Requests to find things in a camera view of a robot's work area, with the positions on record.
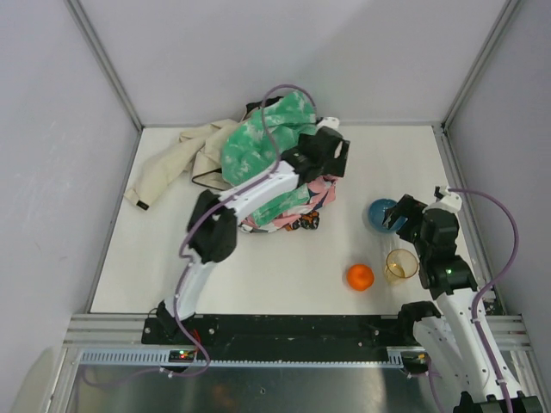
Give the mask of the black orange floral cloth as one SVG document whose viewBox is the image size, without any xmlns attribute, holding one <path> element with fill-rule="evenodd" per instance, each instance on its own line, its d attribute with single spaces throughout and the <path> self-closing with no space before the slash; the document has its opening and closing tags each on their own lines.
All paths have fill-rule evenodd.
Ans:
<svg viewBox="0 0 551 413">
<path fill-rule="evenodd" d="M 312 210 L 309 213 L 297 215 L 293 221 L 285 225 L 286 231 L 297 231 L 299 229 L 315 231 L 319 227 L 319 212 Z"/>
</svg>

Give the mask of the green white cloth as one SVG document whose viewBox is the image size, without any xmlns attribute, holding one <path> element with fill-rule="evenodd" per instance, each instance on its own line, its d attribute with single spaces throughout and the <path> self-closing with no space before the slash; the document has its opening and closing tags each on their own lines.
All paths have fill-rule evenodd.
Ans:
<svg viewBox="0 0 551 413">
<path fill-rule="evenodd" d="M 302 133 L 316 132 L 316 110 L 300 91 L 266 107 L 264 114 L 271 137 L 264 131 L 261 114 L 256 111 L 229 136 L 222 149 L 222 176 L 234 187 L 270 167 L 277 151 L 297 146 Z"/>
</svg>

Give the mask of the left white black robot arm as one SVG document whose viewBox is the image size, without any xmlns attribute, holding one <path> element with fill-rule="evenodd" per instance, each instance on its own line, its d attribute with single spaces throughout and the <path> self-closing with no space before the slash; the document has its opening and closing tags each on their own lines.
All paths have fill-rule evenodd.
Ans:
<svg viewBox="0 0 551 413">
<path fill-rule="evenodd" d="M 298 144 L 250 180 L 219 194 L 207 189 L 195 203 L 187 234 L 178 251 L 188 262 L 175 292 L 159 303 L 156 316 L 167 336 L 195 315 L 198 299 L 216 264 L 236 249 L 238 225 L 274 198 L 320 176 L 344 177 L 350 142 L 340 132 L 322 126 L 314 135 L 302 134 Z"/>
</svg>

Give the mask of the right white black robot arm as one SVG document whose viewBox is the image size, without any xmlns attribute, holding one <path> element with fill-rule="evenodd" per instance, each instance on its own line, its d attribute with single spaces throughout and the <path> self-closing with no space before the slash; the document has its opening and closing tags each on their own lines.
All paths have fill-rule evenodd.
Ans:
<svg viewBox="0 0 551 413">
<path fill-rule="evenodd" d="M 461 197 L 446 187 L 435 196 L 426 205 L 406 194 L 382 221 L 390 228 L 405 219 L 397 234 L 414 247 L 421 285 L 431 296 L 401 306 L 399 330 L 424 348 L 428 369 L 458 392 L 455 412 L 541 412 L 542 402 L 524 393 L 499 351 L 482 303 L 487 289 L 457 252 Z"/>
</svg>

